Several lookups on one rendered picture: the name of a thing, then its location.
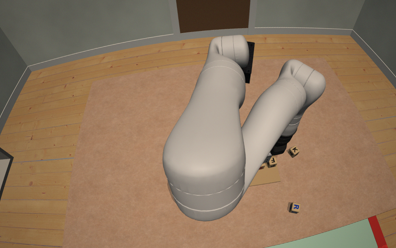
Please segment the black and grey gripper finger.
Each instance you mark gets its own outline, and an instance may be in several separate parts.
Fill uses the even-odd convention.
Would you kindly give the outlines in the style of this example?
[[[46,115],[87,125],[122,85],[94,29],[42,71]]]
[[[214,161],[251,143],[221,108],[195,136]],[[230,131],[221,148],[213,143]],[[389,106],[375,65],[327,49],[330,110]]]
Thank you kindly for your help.
[[[270,152],[263,163],[269,162],[272,156],[273,155]]]

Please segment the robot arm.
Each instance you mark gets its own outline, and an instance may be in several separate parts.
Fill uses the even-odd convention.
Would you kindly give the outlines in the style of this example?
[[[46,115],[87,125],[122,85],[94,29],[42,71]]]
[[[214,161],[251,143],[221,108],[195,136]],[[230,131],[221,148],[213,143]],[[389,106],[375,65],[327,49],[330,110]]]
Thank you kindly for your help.
[[[187,217],[214,221],[238,205],[287,126],[323,94],[326,80],[301,61],[284,63],[243,126],[249,47],[243,35],[213,38],[190,101],[166,140],[163,168]]]

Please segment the tan flat mat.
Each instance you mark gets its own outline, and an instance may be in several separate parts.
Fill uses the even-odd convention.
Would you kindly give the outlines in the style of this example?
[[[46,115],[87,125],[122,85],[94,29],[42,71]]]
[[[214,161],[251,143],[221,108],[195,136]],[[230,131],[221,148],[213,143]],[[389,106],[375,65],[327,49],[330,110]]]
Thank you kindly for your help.
[[[265,168],[260,169],[249,186],[265,185],[269,183],[281,182],[279,171],[276,167],[268,168],[267,162]]]

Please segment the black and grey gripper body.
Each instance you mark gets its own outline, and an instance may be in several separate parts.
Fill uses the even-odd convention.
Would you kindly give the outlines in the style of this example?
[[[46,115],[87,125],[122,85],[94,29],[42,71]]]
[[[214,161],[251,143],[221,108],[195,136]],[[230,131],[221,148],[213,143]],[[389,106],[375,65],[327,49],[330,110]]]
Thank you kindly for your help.
[[[299,121],[300,122],[300,121]],[[299,122],[296,124],[288,125],[285,131],[282,133],[281,137],[277,140],[276,144],[270,151],[272,155],[283,154],[287,143],[291,140],[293,135],[296,133]]]

